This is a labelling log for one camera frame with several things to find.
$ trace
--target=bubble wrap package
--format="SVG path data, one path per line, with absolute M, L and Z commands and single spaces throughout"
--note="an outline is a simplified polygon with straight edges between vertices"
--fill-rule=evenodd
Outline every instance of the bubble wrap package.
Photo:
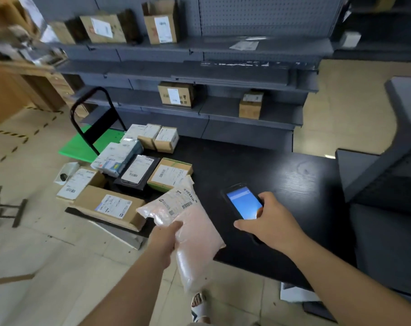
M 168 226 L 173 221 L 183 222 L 176 233 L 176 257 L 185 291 L 192 288 L 218 250 L 225 246 L 192 184 L 192 179 L 187 176 L 179 186 L 137 208 L 137 212 L 143 217 L 154 218 L 157 225 Z

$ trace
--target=hand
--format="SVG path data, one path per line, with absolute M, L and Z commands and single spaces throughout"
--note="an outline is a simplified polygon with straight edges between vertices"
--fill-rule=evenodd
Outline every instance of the hand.
M 148 239 L 147 251 L 156 254 L 163 262 L 164 268 L 171 263 L 171 253 L 176 244 L 176 232 L 180 230 L 183 222 L 174 221 L 169 226 L 155 226 Z
M 307 235 L 302 231 L 293 215 L 281 205 L 272 192 L 259 194 L 264 202 L 263 213 L 257 219 L 240 219 L 234 226 L 252 233 L 269 247 L 289 256 Z

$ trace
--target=foot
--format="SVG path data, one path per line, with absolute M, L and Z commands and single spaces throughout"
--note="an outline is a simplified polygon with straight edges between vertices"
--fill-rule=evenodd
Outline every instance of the foot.
M 194 323 L 210 324 L 210 318 L 208 317 L 208 303 L 204 293 L 197 293 L 192 298 L 191 311 Z

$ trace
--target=clear plastic bag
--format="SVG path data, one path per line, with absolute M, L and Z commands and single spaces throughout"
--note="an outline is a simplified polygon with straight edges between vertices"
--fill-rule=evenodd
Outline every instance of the clear plastic bag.
M 192 187 L 190 176 L 160 198 L 137 208 L 143 217 L 152 217 L 157 225 L 168 226 L 173 221 L 183 222 L 176 233 L 176 257 L 181 282 L 185 291 L 213 260 L 224 241 L 209 219 Z

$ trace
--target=blue screen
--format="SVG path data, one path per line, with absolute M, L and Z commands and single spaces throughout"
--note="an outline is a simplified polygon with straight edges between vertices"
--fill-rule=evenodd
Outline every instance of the blue screen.
M 244 219 L 257 218 L 257 210 L 262 204 L 247 187 L 227 193 L 227 196 Z

